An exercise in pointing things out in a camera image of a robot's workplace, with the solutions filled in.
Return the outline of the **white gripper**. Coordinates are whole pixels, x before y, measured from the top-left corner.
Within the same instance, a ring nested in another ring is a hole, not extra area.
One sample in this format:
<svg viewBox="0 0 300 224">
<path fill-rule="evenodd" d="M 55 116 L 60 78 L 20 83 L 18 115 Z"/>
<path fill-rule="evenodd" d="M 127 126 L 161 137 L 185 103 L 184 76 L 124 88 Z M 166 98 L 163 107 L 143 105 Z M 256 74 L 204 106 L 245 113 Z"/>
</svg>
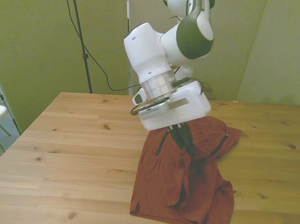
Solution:
<svg viewBox="0 0 300 224">
<path fill-rule="evenodd" d="M 201 89 L 198 81 L 178 88 L 165 102 L 140 112 L 142 125 L 149 131 L 170 126 L 173 140 L 194 157 L 191 129 L 185 122 L 205 117 L 211 110 L 210 102 Z"/>
</svg>

